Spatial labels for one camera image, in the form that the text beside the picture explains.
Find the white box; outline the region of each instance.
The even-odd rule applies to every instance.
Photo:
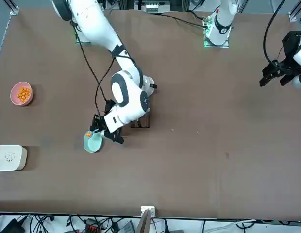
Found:
[[[20,145],[0,145],[0,171],[20,171],[28,152]]]

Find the black cable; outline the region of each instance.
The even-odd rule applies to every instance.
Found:
[[[190,12],[190,13],[192,13],[193,15],[194,15],[194,17],[196,17],[197,19],[200,19],[200,20],[204,20],[205,19],[205,17],[200,17],[200,16],[198,16],[195,12],[193,12],[192,10],[187,10],[187,12]]]
[[[73,227],[72,221],[70,221],[70,224],[71,224],[71,227],[72,227],[73,231],[74,231],[75,233],[78,233],[78,232],[75,230],[75,228]]]
[[[279,54],[278,54],[278,56],[277,56],[276,60],[279,58],[279,56],[280,56],[280,53],[281,53],[282,49],[283,49],[283,45],[282,45],[282,47],[281,47],[281,49],[280,49],[280,51],[279,51]]]
[[[285,69],[285,68],[282,68],[282,67],[279,67],[277,66],[276,64],[274,64],[268,57],[267,55],[267,52],[266,52],[266,38],[267,38],[267,33],[268,33],[268,30],[274,20],[274,18],[276,17],[278,11],[280,10],[280,8],[282,7],[282,5],[285,3],[286,0],[282,0],[281,3],[279,4],[278,8],[276,9],[275,13],[273,13],[267,27],[266,27],[266,30],[265,30],[265,34],[264,34],[264,39],[263,39],[263,51],[264,51],[264,56],[265,58],[267,59],[267,61],[272,64],[275,68],[277,68],[278,70],[284,72],[285,74],[291,74],[292,73],[292,70],[291,69]]]
[[[32,222],[33,222],[34,217],[35,217],[35,215],[33,215],[33,217],[31,218],[31,221],[30,221],[30,233],[32,233]]]
[[[82,219],[79,215],[77,215],[77,218],[79,218],[84,224],[86,224],[87,220],[86,219]]]
[[[166,17],[169,17],[169,18],[173,18],[173,19],[175,19],[175,20],[178,20],[178,21],[187,23],[187,24],[192,25],[192,26],[197,26],[197,27],[202,27],[202,28],[208,28],[207,26],[200,25],[200,24],[197,24],[197,23],[188,22],[188,21],[186,21],[186,20],[183,20],[183,19],[180,19],[180,18],[176,18],[176,17],[174,17],[174,16],[169,16],[169,15],[164,15],[164,14],[161,14],[161,16],[166,16]]]
[[[242,223],[242,227],[243,227],[243,233],[246,233],[246,227],[244,226],[244,223]]]
[[[104,229],[104,230],[106,230],[106,231],[104,231],[104,233],[106,233],[106,232],[108,232],[111,228],[112,228],[112,226],[113,226],[113,223],[119,223],[120,221],[122,221],[124,219],[124,217],[123,218],[121,218],[121,219],[119,219],[118,221],[116,221],[116,222],[113,222],[113,219],[111,219],[112,220],[112,225],[106,230],[106,228]]]
[[[157,228],[156,228],[156,224],[155,224],[155,222],[154,222],[154,219],[152,218],[151,220],[152,220],[152,222],[153,222],[153,224],[154,224],[156,233],[158,233]]]
[[[40,218],[40,216],[38,215],[39,220],[37,219],[38,222],[40,222],[40,227],[39,227],[39,231],[41,232],[41,228],[43,227],[44,233],[49,233],[47,231],[47,229],[44,226],[44,221],[46,221],[46,219],[48,218],[47,216],[44,216],[42,218]]]
[[[242,230],[245,230],[245,229],[248,229],[248,228],[251,228],[252,226],[254,226],[255,223],[251,223],[249,226],[245,226],[243,223],[242,223],[242,227],[240,227],[238,224],[236,224],[237,228],[239,229],[242,229]]]
[[[103,92],[103,90],[102,90],[102,87],[101,87],[101,85],[100,85],[100,83],[99,83],[99,80],[98,80],[96,74],[94,73],[94,71],[93,71],[91,65],[90,65],[89,62],[88,62],[88,59],[87,59],[87,57],[86,57],[86,54],[85,54],[84,49],[83,49],[83,46],[82,46],[82,43],[81,43],[81,41],[80,41],[80,38],[79,38],[79,36],[78,36],[78,34],[77,34],[77,31],[76,31],[75,26],[74,26],[73,23],[72,23],[72,27],[74,28],[74,31],[75,31],[75,34],[76,34],[76,38],[77,38],[78,43],[79,43],[79,45],[80,45],[80,47],[81,47],[81,50],[82,50],[84,59],[85,59],[87,65],[88,65],[88,67],[89,67],[89,69],[90,69],[90,71],[91,71],[93,77],[95,78],[95,80],[96,80],[97,83],[98,83],[98,87],[97,87],[97,91],[96,91],[96,96],[95,96],[95,105],[96,105],[96,109],[97,109],[98,115],[99,115],[99,117],[101,117],[101,116],[100,116],[99,108],[98,108],[98,106],[97,106],[97,92],[98,92],[98,88],[101,89],[101,92],[102,92],[102,95],[103,95],[103,98],[104,98],[105,102],[107,102],[107,99],[105,98],[104,92]]]
[[[107,99],[106,99],[106,97],[105,97],[105,95],[104,95],[104,92],[103,92],[103,90],[102,90],[102,88],[101,88],[101,82],[104,80],[104,78],[106,77],[106,75],[108,74],[108,72],[110,71],[110,69],[112,68],[112,65],[113,65],[114,61],[115,61],[115,58],[113,58],[113,60],[112,60],[112,62],[111,62],[111,64],[110,64],[110,66],[108,67],[107,71],[105,72],[105,74],[103,75],[103,77],[101,78],[101,80],[99,81],[99,83],[98,83],[98,85],[97,85],[96,94],[95,94],[95,96],[94,96],[94,99],[95,99],[95,100],[94,100],[94,104],[95,104],[95,106],[96,106],[96,109],[97,109],[97,111],[98,111],[98,115],[99,115],[99,116],[100,116],[100,112],[99,112],[99,108],[98,108],[98,104],[97,104],[98,89],[99,89],[99,87],[100,87],[100,89],[101,89],[101,91],[102,91],[103,98],[105,99],[105,102],[107,102]]]
[[[202,233],[204,233],[204,226],[205,226],[206,221],[204,221],[203,226],[202,226]]]
[[[213,13],[219,8],[220,6],[218,6],[217,8],[215,8],[215,10],[213,11]]]
[[[165,220],[165,219],[164,219],[164,221],[165,221],[165,233],[170,233],[170,231],[169,231],[169,226],[168,226],[168,222],[167,222],[167,220]]]
[[[198,2],[197,6],[192,9],[192,11],[196,10],[197,7],[202,6],[204,4],[205,0],[200,0],[200,2]]]

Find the floor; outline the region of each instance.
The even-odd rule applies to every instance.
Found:
[[[23,216],[20,215],[9,215],[9,216],[0,216],[0,231],[3,230],[3,228],[13,219],[21,220]],[[23,223],[23,228],[25,229],[25,233],[30,232],[30,222],[31,222],[32,216],[29,216]],[[104,218],[97,217],[97,221],[100,221]],[[73,233],[72,226],[66,226],[67,225],[68,216],[55,216],[55,220],[53,222],[50,222],[49,220],[44,223],[44,227],[48,230],[49,233]],[[119,218],[113,218],[113,221],[118,221]],[[134,228],[136,229],[139,224],[138,218],[125,218],[121,221],[119,221],[118,226],[121,229],[119,233],[133,233],[129,231],[125,231],[125,229],[122,229],[129,221],[132,221]],[[32,232],[34,230],[35,225],[37,224],[37,221],[35,218],[32,222]],[[72,224],[76,232],[77,230],[80,230],[81,232],[84,229],[84,224],[81,220],[79,220],[77,217],[72,218]],[[154,219],[154,224],[151,224],[150,226],[150,233],[163,233],[165,232],[165,223],[162,219]],[[218,227],[226,226],[229,223],[227,222],[214,222],[214,221],[206,221],[204,231],[202,231],[202,227],[204,224],[204,221],[200,220],[180,220],[180,219],[168,219],[167,220],[168,229],[171,233],[207,233],[211,232],[209,230],[214,229]],[[111,226],[111,223],[106,222],[104,223],[104,228],[109,228]],[[111,231],[102,231],[103,233],[111,233]],[[230,233],[244,233],[243,230],[237,228],[235,225],[231,226],[230,228],[226,230],[217,230],[218,233],[224,233],[224,232],[230,232]],[[272,224],[255,224],[253,227],[248,228],[245,230],[246,233],[301,233],[301,226],[284,226],[284,225],[272,225]]]

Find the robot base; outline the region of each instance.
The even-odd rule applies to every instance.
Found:
[[[206,34],[208,33],[208,30],[212,25],[212,17],[211,16],[208,16],[203,21],[203,25],[208,27],[207,29],[206,28],[203,29],[203,47],[205,47],[205,48],[214,48],[214,47],[229,48],[229,40],[226,40],[226,42],[223,45],[215,45],[206,37]]]

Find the electronic device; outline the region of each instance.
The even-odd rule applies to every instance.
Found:
[[[25,233],[22,224],[27,219],[28,216],[23,217],[20,221],[15,219],[11,220],[7,226],[1,231],[1,233]]]
[[[98,112],[93,117],[90,130],[123,143],[120,128],[150,111],[149,96],[157,85],[151,77],[143,75],[96,0],[53,0],[52,4],[58,16],[70,21],[78,39],[84,37],[92,44],[107,48],[118,61],[122,70],[111,78],[115,101],[106,102],[104,116]]]
[[[20,145],[0,145],[0,171],[22,170],[27,155],[27,150]]]
[[[134,9],[147,13],[165,13],[170,11],[169,0],[135,0]]]

